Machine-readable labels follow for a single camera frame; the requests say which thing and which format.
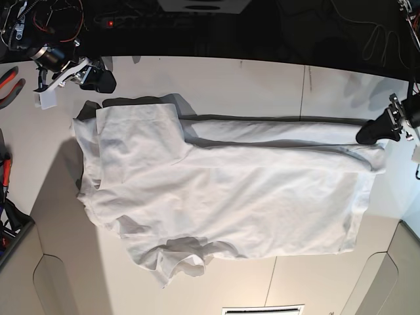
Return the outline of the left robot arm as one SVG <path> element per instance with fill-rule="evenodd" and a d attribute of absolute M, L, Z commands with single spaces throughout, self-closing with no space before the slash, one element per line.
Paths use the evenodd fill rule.
<path fill-rule="evenodd" d="M 367 121 L 356 135 L 359 144 L 373 145 L 379 140 L 398 142 L 402 135 L 419 144 L 419 80 L 414 63 L 419 60 L 419 2 L 399 1 L 399 10 L 407 25 L 409 45 L 408 91 L 404 100 L 389 96 L 390 104 L 375 120 Z"/>

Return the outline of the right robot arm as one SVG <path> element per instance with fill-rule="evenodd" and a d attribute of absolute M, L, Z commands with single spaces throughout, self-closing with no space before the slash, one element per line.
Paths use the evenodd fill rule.
<path fill-rule="evenodd" d="M 101 58 L 79 54 L 85 25 L 82 1 L 2 1 L 1 47 L 37 65 L 37 93 L 71 81 L 84 91 L 111 94 L 117 83 Z"/>

